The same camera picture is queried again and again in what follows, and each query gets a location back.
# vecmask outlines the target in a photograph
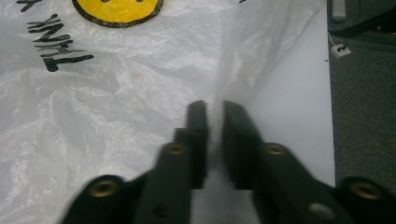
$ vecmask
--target translucent plastic sheet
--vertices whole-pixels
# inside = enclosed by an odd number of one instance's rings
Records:
[[[114,29],[71,0],[1,1],[0,222],[58,222],[93,177],[147,171],[195,100],[216,130],[221,101],[248,102],[323,6],[165,0],[155,18]],[[199,209],[194,223],[233,223]]]

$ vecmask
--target gray carpet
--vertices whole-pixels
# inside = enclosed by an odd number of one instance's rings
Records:
[[[356,23],[395,5],[361,0]],[[329,28],[348,27],[358,15],[359,1],[346,0],[347,20],[329,21]],[[349,39],[348,48],[345,58],[330,55],[336,178],[370,178],[396,195],[396,35],[366,33]]]

